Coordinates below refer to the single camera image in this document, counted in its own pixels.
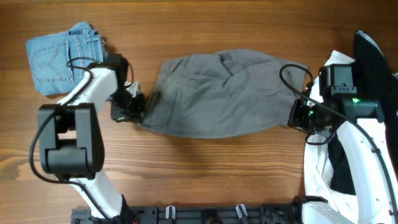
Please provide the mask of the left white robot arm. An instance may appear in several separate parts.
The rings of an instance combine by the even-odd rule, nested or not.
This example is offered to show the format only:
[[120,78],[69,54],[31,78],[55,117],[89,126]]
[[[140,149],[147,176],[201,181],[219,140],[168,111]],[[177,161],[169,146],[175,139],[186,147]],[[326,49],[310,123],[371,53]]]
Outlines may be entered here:
[[117,123],[140,123],[145,97],[138,83],[127,83],[130,63],[120,54],[82,69],[82,81],[56,104],[38,110],[39,128],[32,140],[29,164],[41,180],[71,185],[89,206],[93,223],[138,223],[103,170],[105,147],[98,121],[107,101]]

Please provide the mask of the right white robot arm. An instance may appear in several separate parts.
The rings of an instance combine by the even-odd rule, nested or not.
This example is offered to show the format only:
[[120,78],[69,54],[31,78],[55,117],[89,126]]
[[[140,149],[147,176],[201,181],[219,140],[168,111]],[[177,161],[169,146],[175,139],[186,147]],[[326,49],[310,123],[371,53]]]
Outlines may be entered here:
[[[377,101],[356,97],[334,101],[294,102],[288,125],[306,132],[304,182],[307,196],[294,200],[299,223],[397,223],[397,181]],[[338,138],[346,154],[355,196],[332,190],[323,178],[326,146]]]

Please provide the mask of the grey shorts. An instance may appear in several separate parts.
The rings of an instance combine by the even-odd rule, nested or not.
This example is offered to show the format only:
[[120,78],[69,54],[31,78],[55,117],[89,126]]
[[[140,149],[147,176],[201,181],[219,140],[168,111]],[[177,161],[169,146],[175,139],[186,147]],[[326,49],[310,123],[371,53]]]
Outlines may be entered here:
[[159,134],[218,139],[286,125],[306,66],[250,49],[165,60],[141,126]]

